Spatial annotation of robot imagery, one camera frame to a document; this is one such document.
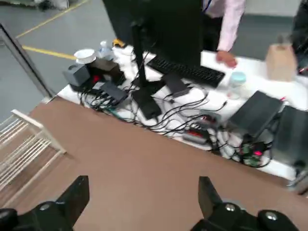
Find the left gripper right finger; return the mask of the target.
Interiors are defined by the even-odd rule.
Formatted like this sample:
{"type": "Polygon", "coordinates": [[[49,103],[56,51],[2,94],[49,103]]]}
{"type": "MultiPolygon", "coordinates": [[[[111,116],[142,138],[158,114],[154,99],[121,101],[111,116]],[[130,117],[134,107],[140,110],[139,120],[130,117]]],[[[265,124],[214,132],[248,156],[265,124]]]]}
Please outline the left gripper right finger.
{"type": "Polygon", "coordinates": [[[295,224],[283,213],[260,210],[257,216],[232,202],[224,202],[209,177],[200,176],[198,202],[203,214],[192,231],[297,231],[295,224]]]}

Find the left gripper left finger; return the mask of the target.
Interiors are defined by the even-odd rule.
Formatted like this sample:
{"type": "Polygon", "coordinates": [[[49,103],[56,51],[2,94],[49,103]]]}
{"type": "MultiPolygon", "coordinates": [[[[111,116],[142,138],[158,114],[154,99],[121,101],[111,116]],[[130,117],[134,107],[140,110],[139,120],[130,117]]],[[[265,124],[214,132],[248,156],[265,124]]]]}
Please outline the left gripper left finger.
{"type": "Polygon", "coordinates": [[[89,202],[89,177],[78,176],[55,201],[45,201],[26,213],[0,209],[2,231],[72,231],[89,202]]]}

